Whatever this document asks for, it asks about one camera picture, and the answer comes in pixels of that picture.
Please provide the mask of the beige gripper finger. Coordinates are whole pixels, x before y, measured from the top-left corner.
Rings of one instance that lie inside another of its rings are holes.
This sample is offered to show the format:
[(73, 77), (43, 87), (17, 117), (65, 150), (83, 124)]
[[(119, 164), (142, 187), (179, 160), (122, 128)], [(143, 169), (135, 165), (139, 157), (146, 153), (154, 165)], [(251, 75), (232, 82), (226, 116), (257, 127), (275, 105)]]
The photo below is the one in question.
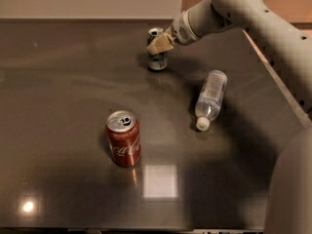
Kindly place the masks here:
[(176, 37), (170, 33), (161, 35), (149, 35), (147, 38), (147, 52), (150, 55), (158, 55), (170, 51), (175, 46)]

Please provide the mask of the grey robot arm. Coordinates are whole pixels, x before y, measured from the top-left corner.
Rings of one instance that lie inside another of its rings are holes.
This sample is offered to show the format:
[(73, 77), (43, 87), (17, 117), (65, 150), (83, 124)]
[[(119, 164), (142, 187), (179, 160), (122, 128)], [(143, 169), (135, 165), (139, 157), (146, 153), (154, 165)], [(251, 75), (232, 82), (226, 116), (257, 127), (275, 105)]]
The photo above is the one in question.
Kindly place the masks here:
[[(306, 114), (312, 109), (312, 39), (276, 15), (263, 0), (203, 0), (152, 40), (155, 55), (233, 26), (244, 29)], [(264, 234), (312, 234), (312, 128), (279, 154), (271, 177)]]

